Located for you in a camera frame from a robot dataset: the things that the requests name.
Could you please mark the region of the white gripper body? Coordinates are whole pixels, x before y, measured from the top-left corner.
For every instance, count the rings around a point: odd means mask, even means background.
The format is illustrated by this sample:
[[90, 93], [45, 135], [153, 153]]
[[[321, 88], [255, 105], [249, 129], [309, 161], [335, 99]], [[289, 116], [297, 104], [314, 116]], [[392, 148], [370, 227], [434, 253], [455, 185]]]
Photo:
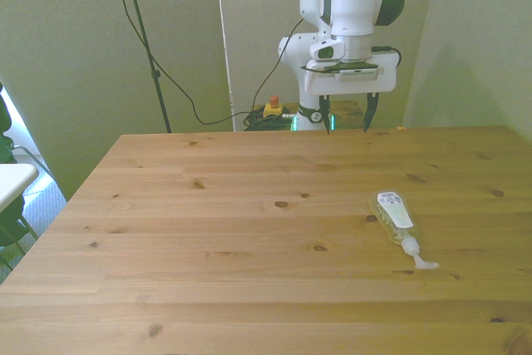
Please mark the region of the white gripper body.
[[381, 93], [396, 87], [396, 53], [374, 53], [372, 67], [338, 70], [337, 60], [311, 60], [304, 67], [304, 91], [313, 96]]

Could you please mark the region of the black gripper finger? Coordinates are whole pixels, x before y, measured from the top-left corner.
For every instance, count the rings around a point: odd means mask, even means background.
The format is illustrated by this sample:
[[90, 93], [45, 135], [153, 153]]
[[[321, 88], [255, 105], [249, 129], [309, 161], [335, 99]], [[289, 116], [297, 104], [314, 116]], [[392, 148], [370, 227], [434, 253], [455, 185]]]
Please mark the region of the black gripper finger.
[[326, 132], [329, 134], [331, 130], [330, 122], [330, 100], [329, 96], [320, 96], [319, 97], [319, 110], [322, 115], [323, 124]]
[[372, 119], [375, 116], [378, 106], [378, 94], [377, 93], [368, 93], [367, 94], [367, 109], [363, 117], [363, 131], [366, 132], [371, 126]]

